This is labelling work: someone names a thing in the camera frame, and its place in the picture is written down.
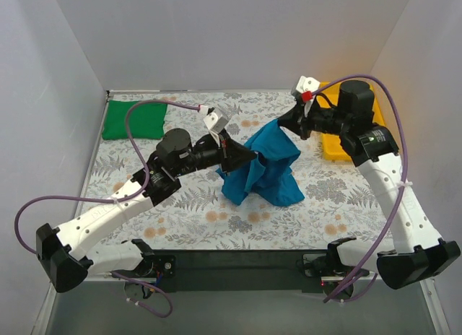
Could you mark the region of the blue t shirt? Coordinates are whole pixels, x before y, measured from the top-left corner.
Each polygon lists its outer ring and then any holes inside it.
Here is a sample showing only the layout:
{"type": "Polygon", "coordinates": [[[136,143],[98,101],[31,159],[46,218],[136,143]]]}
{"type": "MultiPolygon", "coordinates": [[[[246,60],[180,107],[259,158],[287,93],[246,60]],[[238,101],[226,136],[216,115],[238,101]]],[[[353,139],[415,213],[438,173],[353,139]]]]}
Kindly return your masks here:
{"type": "Polygon", "coordinates": [[[249,194],[256,193],[280,207],[305,199],[291,169],[301,151],[279,127],[277,120],[259,129],[245,147],[255,152],[257,158],[229,174],[217,170],[224,180],[222,193],[225,198],[240,205],[249,194]]]}

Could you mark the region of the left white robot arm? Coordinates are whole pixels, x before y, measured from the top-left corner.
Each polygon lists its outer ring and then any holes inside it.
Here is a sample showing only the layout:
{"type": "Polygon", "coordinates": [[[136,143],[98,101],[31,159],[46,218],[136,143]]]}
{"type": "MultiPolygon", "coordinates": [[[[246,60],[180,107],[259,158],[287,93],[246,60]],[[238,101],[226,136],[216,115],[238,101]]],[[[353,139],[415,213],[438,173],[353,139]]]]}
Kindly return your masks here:
{"type": "Polygon", "coordinates": [[[215,140],[207,134],[195,144],[184,129],[168,131],[149,156],[148,168],[109,198],[58,227],[45,224],[36,231],[37,257],[57,292],[68,292],[87,276],[110,271],[130,277],[154,277],[162,273],[161,260],[142,240],[118,245],[97,244],[131,218],[153,209],[180,189],[179,178],[220,166],[232,172],[256,159],[257,154],[234,141],[226,131],[215,140]]]}

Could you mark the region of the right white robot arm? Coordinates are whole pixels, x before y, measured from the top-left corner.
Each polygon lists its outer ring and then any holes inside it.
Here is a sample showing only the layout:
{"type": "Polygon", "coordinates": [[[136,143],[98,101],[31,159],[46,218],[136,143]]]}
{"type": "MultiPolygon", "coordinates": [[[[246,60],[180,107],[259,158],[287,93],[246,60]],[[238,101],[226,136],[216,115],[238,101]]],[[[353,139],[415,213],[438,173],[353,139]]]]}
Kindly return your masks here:
{"type": "Polygon", "coordinates": [[[347,77],[337,84],[337,103],[324,108],[317,101],[324,87],[312,77],[300,77],[291,91],[295,106],[277,120],[303,140],[313,131],[337,135],[387,218],[371,246],[355,238],[328,245],[326,265],[332,274],[340,276],[352,268],[335,290],[345,288],[360,269],[380,275],[394,290],[436,277],[461,249],[457,242],[444,240],[424,213],[407,179],[405,145],[397,144],[391,132],[374,121],[375,94],[365,77],[347,77]]]}

